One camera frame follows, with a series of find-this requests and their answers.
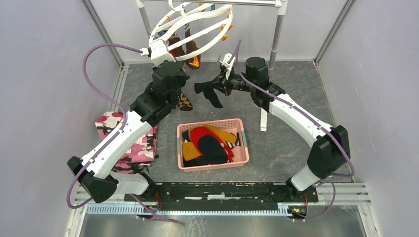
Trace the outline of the black sock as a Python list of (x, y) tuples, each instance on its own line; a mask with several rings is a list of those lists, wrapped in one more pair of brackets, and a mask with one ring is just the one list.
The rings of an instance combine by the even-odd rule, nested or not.
[(210, 87), (210, 81), (202, 82), (202, 83), (195, 83), (194, 84), (194, 91), (196, 94), (203, 93), (204, 97), (210, 101), (210, 103), (218, 109), (223, 108), (215, 90), (213, 87)]

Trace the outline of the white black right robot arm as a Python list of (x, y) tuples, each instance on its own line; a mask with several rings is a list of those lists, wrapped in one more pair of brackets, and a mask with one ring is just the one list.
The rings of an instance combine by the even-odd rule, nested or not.
[(233, 68), (235, 59), (230, 53), (219, 57), (220, 74), (209, 83), (204, 95), (213, 106), (221, 108), (216, 90), (225, 95), (233, 90), (248, 92), (257, 106), (284, 121), (306, 141), (311, 150), (304, 168), (287, 181), (285, 194), (289, 200), (299, 201), (312, 185), (329, 176), (338, 176), (336, 171), (344, 164), (350, 167), (348, 176), (353, 176), (348, 133), (342, 125), (333, 127), (298, 105), (270, 80), (263, 58), (247, 59), (243, 73)]

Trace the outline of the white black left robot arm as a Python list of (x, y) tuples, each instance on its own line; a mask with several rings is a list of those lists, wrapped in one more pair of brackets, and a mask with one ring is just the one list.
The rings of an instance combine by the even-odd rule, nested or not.
[(151, 87), (136, 98), (109, 135), (82, 158), (68, 160), (76, 181), (91, 200), (102, 203), (114, 194), (135, 194), (150, 201), (155, 196), (155, 187), (142, 174), (116, 173), (112, 169), (139, 138), (177, 107), (181, 88), (188, 79), (181, 62), (165, 61), (155, 67)]

